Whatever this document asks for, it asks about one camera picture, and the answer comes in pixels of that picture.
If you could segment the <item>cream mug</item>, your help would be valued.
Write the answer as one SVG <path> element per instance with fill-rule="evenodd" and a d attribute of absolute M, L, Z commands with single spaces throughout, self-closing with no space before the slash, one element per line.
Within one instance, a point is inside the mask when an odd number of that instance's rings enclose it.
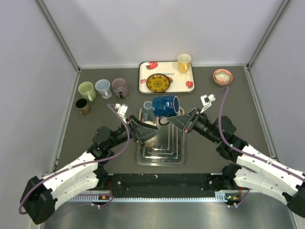
<path fill-rule="evenodd" d="M 152 122 L 152 121 L 144 121 L 144 123 L 152 125 L 152 126 L 156 126 L 156 124 L 154 122 Z M 151 142 L 154 142 L 155 140 L 156 140 L 156 137 L 154 136 L 154 137 L 148 139 L 146 141 L 146 143 L 151 143 Z"/>

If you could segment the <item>purple mug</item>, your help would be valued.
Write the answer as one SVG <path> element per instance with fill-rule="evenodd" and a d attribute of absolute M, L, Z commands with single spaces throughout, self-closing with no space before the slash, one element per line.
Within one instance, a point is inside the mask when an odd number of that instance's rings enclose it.
<path fill-rule="evenodd" d="M 128 84 L 123 78 L 114 79 L 112 82 L 112 88 L 115 95 L 119 98 L 124 98 L 128 95 Z"/>

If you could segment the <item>metal tray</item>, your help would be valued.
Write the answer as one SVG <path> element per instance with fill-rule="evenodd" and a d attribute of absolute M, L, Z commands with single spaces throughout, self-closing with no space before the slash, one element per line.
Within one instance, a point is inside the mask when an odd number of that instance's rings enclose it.
<path fill-rule="evenodd" d="M 154 121 L 160 133 L 151 143 L 138 145 L 135 161 L 142 166 L 183 166 L 186 158 L 186 134 L 173 124 L 159 125 Z"/>

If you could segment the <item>brown striped cup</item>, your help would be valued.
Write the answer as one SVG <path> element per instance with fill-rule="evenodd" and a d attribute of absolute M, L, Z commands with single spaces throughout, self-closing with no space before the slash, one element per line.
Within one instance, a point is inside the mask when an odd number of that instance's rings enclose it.
<path fill-rule="evenodd" d="M 84 98 L 77 100 L 75 105 L 79 109 L 81 115 L 87 115 L 91 111 L 90 103 Z"/>

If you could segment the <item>grey blue mug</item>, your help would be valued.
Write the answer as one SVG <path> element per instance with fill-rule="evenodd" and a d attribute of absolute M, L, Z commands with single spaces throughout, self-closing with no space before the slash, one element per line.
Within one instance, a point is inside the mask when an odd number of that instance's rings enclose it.
<path fill-rule="evenodd" d="M 155 115 L 153 113 L 153 104 L 151 101 L 146 101 L 142 106 L 142 119 L 143 121 L 155 121 Z"/>

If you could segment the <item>light blue white mug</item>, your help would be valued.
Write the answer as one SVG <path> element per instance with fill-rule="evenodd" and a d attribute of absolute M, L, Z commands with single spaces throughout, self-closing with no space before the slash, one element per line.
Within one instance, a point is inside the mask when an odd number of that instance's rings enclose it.
<path fill-rule="evenodd" d="M 95 89 L 103 99 L 109 99 L 112 96 L 111 84 L 106 79 L 100 79 L 95 83 Z"/>

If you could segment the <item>strawberry serving tray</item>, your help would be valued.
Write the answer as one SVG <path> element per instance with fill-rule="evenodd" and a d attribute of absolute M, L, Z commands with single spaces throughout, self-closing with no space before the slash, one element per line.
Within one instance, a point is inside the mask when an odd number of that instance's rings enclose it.
<path fill-rule="evenodd" d="M 187 72 L 178 70 L 177 61 L 142 62 L 139 65 L 139 91 L 142 94 L 153 94 L 147 86 L 147 79 L 152 74 L 161 73 L 171 81 L 165 93 L 190 93 L 195 89 L 193 66 L 190 64 Z"/>

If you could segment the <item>aluminium frame rail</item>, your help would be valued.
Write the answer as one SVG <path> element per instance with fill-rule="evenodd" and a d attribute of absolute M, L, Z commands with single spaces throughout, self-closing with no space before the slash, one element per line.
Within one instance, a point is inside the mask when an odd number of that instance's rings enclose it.
<path fill-rule="evenodd" d="M 90 178 L 85 178 L 83 181 L 75 183 L 73 185 L 68 185 L 67 187 L 64 187 L 62 190 L 55 189 L 52 192 L 53 198 L 57 201 L 57 204 L 64 203 L 75 196 L 80 196 L 80 197 L 96 197 L 99 200 L 102 199 L 109 199 L 113 194 L 110 191 L 98 191 L 94 190 L 98 183 L 101 181 L 90 179 Z M 238 186 L 235 184 L 230 184 L 228 189 L 232 189 L 234 192 L 237 192 Z M 116 198 L 117 200 L 140 200 L 140 199 L 158 199 L 158 200 L 174 200 L 174 199 L 195 199 L 195 198 Z"/>

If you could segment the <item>pink patterned bowl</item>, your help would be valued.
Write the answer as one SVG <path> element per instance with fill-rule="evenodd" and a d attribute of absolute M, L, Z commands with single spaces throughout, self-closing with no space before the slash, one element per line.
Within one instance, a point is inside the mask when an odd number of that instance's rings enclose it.
<path fill-rule="evenodd" d="M 226 69 L 217 69 L 213 73 L 213 80 L 217 85 L 225 86 L 233 81 L 233 75 Z"/>

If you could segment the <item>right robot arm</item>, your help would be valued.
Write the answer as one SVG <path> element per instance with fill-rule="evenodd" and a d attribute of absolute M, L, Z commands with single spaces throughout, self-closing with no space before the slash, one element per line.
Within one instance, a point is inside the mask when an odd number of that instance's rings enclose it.
<path fill-rule="evenodd" d="M 223 170 L 226 188 L 238 186 L 263 193 L 279 200 L 293 213 L 305 216 L 304 172 L 279 163 L 237 137 L 236 127 L 227 116 L 211 123 L 206 114 L 195 108 L 167 120 L 186 134 L 196 131 L 218 145 L 216 151 L 220 156 L 232 162 Z"/>

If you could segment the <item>dark blue mug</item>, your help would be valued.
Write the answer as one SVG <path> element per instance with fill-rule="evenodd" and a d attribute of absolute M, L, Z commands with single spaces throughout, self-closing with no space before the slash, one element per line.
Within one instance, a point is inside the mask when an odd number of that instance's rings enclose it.
<path fill-rule="evenodd" d="M 177 116 L 180 109 L 180 102 L 176 95 L 155 96 L 152 99 L 152 108 L 154 116 L 158 118 L 158 124 L 164 126 L 169 124 L 169 122 L 162 124 L 161 119 Z"/>

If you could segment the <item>green mug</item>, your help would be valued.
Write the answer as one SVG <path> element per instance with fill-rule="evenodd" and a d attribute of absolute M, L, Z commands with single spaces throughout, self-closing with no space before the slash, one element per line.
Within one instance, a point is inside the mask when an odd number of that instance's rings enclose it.
<path fill-rule="evenodd" d="M 78 92 L 89 102 L 93 102 L 97 96 L 95 87 L 91 82 L 82 82 L 78 87 Z"/>

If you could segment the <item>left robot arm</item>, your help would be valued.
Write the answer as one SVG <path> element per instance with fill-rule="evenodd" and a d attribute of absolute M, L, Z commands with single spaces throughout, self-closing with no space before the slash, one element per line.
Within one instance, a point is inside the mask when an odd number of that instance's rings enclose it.
<path fill-rule="evenodd" d="M 112 148 L 132 139 L 143 144 L 157 136 L 156 126 L 139 121 L 131 115 L 117 130 L 99 127 L 93 144 L 77 159 L 55 173 L 42 178 L 32 177 L 20 199 L 20 214 L 27 214 L 34 224 L 48 220 L 55 210 L 76 195 L 93 188 L 103 189 L 108 184 L 104 164 L 117 155 Z"/>

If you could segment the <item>yellow mug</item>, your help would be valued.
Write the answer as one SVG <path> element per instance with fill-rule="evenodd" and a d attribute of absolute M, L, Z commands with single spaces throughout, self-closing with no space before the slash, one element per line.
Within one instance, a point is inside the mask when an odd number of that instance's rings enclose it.
<path fill-rule="evenodd" d="M 186 73 L 191 64 L 191 56 L 188 54 L 180 54 L 178 56 L 178 71 L 181 73 Z"/>

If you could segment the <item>yellow patterned plate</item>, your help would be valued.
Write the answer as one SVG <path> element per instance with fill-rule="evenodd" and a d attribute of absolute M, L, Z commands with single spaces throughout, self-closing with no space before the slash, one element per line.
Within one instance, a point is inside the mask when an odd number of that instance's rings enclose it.
<path fill-rule="evenodd" d="M 147 88 L 153 93 L 165 93 L 169 89 L 170 84 L 169 77 L 161 73 L 152 74 L 146 80 Z"/>

